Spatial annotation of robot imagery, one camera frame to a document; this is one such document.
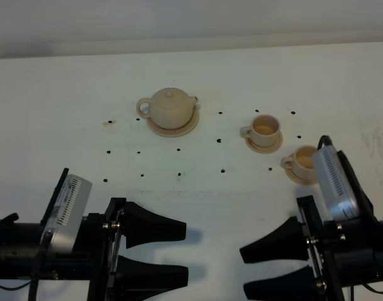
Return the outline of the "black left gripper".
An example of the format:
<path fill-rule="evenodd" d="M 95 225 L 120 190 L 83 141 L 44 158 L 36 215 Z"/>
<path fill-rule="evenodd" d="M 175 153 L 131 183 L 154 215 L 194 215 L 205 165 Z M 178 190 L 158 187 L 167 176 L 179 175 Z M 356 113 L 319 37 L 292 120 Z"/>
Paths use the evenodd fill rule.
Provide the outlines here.
<path fill-rule="evenodd" d="M 87 300 L 105 300 L 112 247 L 118 240 L 122 212 L 126 248 L 186 239 L 186 223 L 155 214 L 134 202 L 126 203 L 125 198 L 112 198 L 103 214 L 82 217 L 71 253 L 55 255 L 55 271 L 60 280 L 89 281 Z M 156 265 L 119 256 L 115 296 L 153 297 L 186 287 L 188 279 L 187 267 Z"/>

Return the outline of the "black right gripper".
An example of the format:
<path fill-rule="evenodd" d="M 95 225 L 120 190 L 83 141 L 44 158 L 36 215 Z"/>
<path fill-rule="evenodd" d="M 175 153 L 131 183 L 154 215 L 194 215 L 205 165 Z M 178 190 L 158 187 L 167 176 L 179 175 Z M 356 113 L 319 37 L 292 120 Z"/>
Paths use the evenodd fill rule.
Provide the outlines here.
<path fill-rule="evenodd" d="M 313 196 L 297 199 L 310 235 L 308 245 L 316 248 L 321 264 L 320 279 L 326 285 L 327 300 L 343 300 L 342 289 L 378 280 L 374 246 L 372 204 L 359 202 L 359 217 L 347 221 L 322 221 Z M 288 218 L 265 237 L 239 249 L 245 263 L 272 260 L 309 259 L 307 239 L 296 216 Z M 315 300 L 319 298 L 316 279 L 306 266 L 289 274 L 243 285 L 248 300 Z"/>

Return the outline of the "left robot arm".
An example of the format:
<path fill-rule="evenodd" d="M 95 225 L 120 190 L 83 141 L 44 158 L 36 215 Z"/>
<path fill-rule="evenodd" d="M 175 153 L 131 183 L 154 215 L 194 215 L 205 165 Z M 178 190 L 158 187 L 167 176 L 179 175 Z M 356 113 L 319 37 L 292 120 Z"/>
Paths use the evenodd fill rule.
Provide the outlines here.
<path fill-rule="evenodd" d="M 43 229 L 17 223 L 16 213 L 0 220 L 0 280 L 88 280 L 88 300 L 146 300 L 188 284 L 189 270 L 156 265 L 119 255 L 126 247 L 151 242 L 182 241 L 186 224 L 150 212 L 125 198 L 112 198 L 103 214 L 83 217 L 69 253 L 48 252 L 37 272 L 33 263 Z"/>

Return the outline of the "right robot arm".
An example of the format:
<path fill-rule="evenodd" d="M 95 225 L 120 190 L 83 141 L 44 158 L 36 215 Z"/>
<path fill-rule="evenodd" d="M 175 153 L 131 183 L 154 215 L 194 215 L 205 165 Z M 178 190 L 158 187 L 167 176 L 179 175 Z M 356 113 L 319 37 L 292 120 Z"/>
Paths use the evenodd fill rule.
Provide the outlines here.
<path fill-rule="evenodd" d="M 312 196 L 297 198 L 302 221 L 288 218 L 265 237 L 244 246 L 245 263 L 311 260 L 283 276 L 245 283 L 249 300 L 343 300 L 342 289 L 383 281 L 383 221 L 367 214 L 322 221 Z"/>

